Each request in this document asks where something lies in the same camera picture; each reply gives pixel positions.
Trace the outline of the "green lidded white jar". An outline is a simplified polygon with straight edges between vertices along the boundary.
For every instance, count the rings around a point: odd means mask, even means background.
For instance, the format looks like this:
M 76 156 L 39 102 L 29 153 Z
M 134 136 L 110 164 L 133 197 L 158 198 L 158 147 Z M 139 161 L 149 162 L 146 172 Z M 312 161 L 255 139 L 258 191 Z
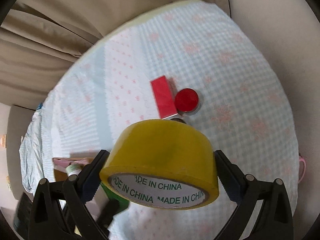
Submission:
M 65 171 L 68 177 L 72 175 L 77 176 L 82 171 L 82 166 L 78 163 L 71 163 L 69 166 L 65 168 Z

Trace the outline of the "yellow packing tape roll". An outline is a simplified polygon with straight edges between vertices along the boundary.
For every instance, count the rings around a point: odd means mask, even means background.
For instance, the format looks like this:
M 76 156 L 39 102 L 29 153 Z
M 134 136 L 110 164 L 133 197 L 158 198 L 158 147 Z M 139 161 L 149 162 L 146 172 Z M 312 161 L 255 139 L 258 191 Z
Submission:
M 120 197 L 159 209 L 194 209 L 219 196 L 210 141 L 195 128 L 171 120 L 146 120 L 126 128 L 100 179 Z

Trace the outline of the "red rectangular Marubi box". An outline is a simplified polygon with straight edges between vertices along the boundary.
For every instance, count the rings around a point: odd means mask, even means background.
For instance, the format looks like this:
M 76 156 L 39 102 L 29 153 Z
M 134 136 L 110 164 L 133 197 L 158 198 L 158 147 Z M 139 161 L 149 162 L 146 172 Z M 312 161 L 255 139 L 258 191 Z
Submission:
M 151 81 L 151 88 L 155 98 L 159 117 L 170 119 L 178 115 L 174 104 L 174 97 L 167 78 L 163 75 Z

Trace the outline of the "red lidded round jar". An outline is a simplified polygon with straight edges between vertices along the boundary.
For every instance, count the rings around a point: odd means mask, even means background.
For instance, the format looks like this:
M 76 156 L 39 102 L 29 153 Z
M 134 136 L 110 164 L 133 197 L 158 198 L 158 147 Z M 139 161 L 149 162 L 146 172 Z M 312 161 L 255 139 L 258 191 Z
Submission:
M 200 98 L 195 90 L 184 88 L 175 95 L 174 104 L 178 112 L 193 114 L 200 106 Z

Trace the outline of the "open cardboard box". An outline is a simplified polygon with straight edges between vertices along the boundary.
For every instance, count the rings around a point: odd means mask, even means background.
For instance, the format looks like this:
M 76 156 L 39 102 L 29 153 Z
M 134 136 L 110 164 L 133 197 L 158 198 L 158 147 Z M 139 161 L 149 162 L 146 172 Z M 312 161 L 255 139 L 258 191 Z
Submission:
M 53 158 L 55 181 L 64 181 L 70 175 L 78 175 L 93 158 Z

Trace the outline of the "beige curtain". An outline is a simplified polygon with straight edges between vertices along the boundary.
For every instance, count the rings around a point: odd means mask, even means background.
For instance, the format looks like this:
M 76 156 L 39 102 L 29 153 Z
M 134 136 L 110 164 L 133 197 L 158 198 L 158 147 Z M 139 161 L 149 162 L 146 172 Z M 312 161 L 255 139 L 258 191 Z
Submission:
M 1 103 L 34 109 L 89 48 L 180 0 L 17 0 L 1 24 Z M 229 0 L 203 0 L 229 12 Z

